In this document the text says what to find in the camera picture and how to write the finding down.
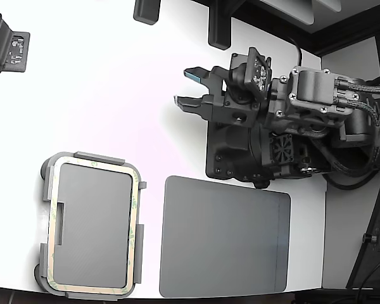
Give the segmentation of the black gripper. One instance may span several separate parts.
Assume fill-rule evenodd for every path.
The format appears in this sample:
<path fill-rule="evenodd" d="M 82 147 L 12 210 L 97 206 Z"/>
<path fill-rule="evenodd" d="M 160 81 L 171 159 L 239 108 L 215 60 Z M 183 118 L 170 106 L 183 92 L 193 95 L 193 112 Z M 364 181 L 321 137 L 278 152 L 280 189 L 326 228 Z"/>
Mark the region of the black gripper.
<path fill-rule="evenodd" d="M 268 70 L 263 65 L 240 65 L 231 70 L 215 66 L 210 71 L 197 66 L 185 69 L 184 76 L 206 87 L 208 94 L 174 96 L 175 105 L 203 120 L 250 128 L 267 104 Z"/>

